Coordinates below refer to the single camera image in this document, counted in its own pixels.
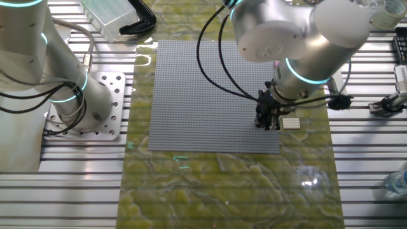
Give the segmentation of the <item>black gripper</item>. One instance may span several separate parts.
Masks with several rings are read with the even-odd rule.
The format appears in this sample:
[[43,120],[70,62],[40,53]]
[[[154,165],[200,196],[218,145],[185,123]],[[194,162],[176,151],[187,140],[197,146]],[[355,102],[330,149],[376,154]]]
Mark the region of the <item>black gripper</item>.
[[275,85],[274,81],[265,82],[265,90],[258,90],[258,101],[256,106],[255,126],[264,130],[280,130],[280,103],[271,93]]

